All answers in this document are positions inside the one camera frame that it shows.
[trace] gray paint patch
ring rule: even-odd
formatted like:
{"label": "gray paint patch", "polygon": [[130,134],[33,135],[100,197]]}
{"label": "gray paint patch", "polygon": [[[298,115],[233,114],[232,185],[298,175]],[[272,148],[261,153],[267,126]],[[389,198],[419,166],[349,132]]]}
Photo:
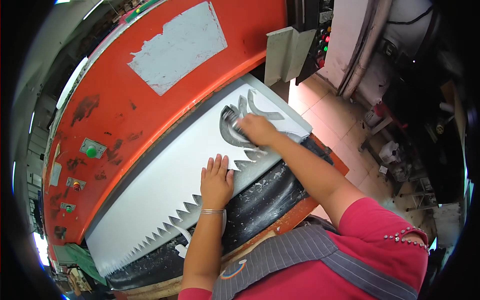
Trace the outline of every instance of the gray paint patch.
{"label": "gray paint patch", "polygon": [[227,47],[212,3],[202,2],[163,26],[128,63],[157,94]]}

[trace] green indicator light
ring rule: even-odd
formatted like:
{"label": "green indicator light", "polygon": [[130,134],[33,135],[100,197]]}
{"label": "green indicator light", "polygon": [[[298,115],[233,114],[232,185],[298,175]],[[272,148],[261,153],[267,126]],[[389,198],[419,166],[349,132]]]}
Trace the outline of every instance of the green indicator light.
{"label": "green indicator light", "polygon": [[95,146],[90,145],[86,151],[87,157],[94,158],[96,156]]}

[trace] bracelet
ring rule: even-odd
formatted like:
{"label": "bracelet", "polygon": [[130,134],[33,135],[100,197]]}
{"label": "bracelet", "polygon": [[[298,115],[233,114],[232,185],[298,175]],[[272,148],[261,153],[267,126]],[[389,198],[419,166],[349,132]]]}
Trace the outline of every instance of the bracelet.
{"label": "bracelet", "polygon": [[204,215],[207,215],[207,214],[222,214],[223,213],[223,209],[201,209],[200,211],[200,214],[204,214]]}

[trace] woman's left hand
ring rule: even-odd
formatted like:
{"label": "woman's left hand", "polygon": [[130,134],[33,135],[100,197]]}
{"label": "woman's left hand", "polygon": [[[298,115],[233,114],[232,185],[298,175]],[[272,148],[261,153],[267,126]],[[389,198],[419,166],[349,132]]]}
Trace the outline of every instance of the woman's left hand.
{"label": "woman's left hand", "polygon": [[202,168],[200,192],[203,209],[224,209],[233,194],[233,170],[227,172],[228,156],[216,155],[208,159],[207,168]]}

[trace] green cloth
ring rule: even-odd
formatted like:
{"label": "green cloth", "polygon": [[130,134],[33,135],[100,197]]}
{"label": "green cloth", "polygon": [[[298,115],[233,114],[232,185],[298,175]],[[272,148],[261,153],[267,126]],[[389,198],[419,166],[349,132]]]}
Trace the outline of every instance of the green cloth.
{"label": "green cloth", "polygon": [[65,244],[65,250],[72,257],[73,261],[75,261],[75,263],[82,269],[82,271],[85,271],[85,273],[87,273],[91,278],[100,282],[104,286],[107,285],[105,278],[100,276],[98,273],[95,263],[93,262],[93,258],[88,250],[83,249],[77,244],[68,243]]}

